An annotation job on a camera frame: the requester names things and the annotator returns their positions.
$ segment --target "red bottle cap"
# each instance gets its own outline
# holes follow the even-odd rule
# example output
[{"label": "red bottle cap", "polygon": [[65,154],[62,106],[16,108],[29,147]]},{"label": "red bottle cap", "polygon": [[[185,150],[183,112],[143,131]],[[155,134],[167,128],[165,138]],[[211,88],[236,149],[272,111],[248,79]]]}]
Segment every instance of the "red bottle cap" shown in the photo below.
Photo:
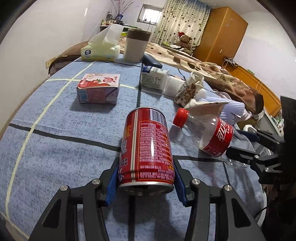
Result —
[{"label": "red bottle cap", "polygon": [[173,124],[177,127],[182,128],[188,119],[189,111],[183,108],[179,108],[177,114],[173,120]]}]

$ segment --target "electrical socket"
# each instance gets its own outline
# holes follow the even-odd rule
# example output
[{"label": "electrical socket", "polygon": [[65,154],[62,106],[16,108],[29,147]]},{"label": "electrical socket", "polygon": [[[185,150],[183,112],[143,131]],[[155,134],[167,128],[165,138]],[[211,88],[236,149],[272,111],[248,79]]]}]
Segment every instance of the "electrical socket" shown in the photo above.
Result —
[{"label": "electrical socket", "polygon": [[45,62],[45,66],[48,69],[50,67],[51,64],[51,59]]}]

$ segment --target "teddy bear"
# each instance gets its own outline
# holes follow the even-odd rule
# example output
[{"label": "teddy bear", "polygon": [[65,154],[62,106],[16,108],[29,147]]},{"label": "teddy bear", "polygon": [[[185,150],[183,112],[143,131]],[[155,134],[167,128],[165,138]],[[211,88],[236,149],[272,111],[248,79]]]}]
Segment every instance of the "teddy bear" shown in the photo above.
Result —
[{"label": "teddy bear", "polygon": [[183,33],[183,32],[178,32],[178,35],[179,35],[180,40],[177,41],[177,42],[175,43],[175,45],[184,48],[183,51],[184,51],[185,53],[191,55],[191,48],[192,48],[192,46],[191,46],[191,42],[192,42],[192,38],[189,37],[188,35],[186,35],[186,34]]}]

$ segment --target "tissue pack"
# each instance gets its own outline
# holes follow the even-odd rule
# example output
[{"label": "tissue pack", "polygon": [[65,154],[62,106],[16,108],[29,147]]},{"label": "tissue pack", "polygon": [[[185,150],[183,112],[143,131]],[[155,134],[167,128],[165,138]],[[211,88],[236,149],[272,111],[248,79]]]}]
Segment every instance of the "tissue pack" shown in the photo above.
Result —
[{"label": "tissue pack", "polygon": [[82,60],[115,61],[120,53],[120,35],[123,26],[119,24],[110,25],[102,32],[93,37],[88,45],[81,49]]},{"label": "tissue pack", "polygon": [[119,74],[85,74],[77,85],[79,103],[116,104]]}]

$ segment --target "bed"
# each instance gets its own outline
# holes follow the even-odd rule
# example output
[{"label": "bed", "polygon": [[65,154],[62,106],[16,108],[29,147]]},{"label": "bed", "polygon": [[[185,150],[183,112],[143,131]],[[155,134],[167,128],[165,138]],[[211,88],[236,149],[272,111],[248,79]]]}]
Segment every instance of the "bed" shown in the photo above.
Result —
[{"label": "bed", "polygon": [[[74,61],[51,76],[17,112],[0,141],[0,214],[20,240],[27,240],[43,210],[62,185],[87,184],[110,168],[119,156],[127,114],[139,106],[161,110],[167,120],[173,155],[208,185],[230,184],[252,215],[263,207],[258,176],[250,168],[234,170],[215,159],[205,161],[185,131],[173,126],[177,105],[152,89],[139,90],[142,64]],[[178,69],[163,65],[172,75]],[[78,81],[85,73],[120,74],[116,106],[79,104]],[[190,73],[182,71],[185,77]],[[110,240],[184,240],[190,208],[174,191],[136,197],[117,192],[103,208]],[[134,212],[134,222],[130,210]],[[215,238],[215,207],[211,205],[209,240]],[[78,209],[80,240],[85,240],[82,208]]]}]

